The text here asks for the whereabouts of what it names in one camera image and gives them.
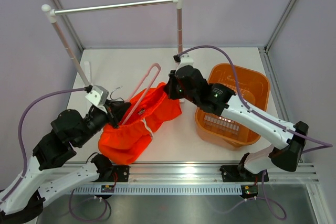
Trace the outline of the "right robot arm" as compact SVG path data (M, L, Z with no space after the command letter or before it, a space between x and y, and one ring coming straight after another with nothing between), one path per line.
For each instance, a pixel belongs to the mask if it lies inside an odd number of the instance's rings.
M221 168L233 181L254 181L263 171L273 167L295 172L303 148L308 125L278 119L246 102L240 91L220 83L208 83L191 65L171 70L164 91L170 100L186 99L199 109L215 116L233 120L265 138L270 146L246 153L239 164Z

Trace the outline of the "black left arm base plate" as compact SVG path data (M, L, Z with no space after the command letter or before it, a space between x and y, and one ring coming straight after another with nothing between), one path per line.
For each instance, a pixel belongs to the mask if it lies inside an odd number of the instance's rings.
M110 181L117 183L126 183L129 180L130 166L127 165L114 165L110 176Z

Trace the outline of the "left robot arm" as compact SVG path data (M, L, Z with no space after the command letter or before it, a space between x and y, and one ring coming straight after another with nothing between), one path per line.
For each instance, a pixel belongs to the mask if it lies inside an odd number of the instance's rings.
M78 170L48 182L47 178L76 155L104 126L116 128L130 108L129 102L108 100L106 112L92 106L85 117L76 110L61 112L52 121L52 131L33 149L27 169L11 189L1 192L1 223L27 223L38 217L65 193L88 182L106 182L116 178L112 162L97 154Z

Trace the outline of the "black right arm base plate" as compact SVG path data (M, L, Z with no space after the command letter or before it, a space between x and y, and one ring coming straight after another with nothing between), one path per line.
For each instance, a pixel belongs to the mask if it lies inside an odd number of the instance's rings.
M262 172L253 174L238 165L222 165L219 168L223 182L261 182Z

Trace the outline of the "orange shorts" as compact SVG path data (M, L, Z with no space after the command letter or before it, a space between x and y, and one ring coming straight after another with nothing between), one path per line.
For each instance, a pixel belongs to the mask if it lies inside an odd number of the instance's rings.
M164 92L165 83L150 88L124 125L117 129L103 128L98 150L118 165L134 163L150 145L154 133L164 122L182 114L179 100L170 100Z

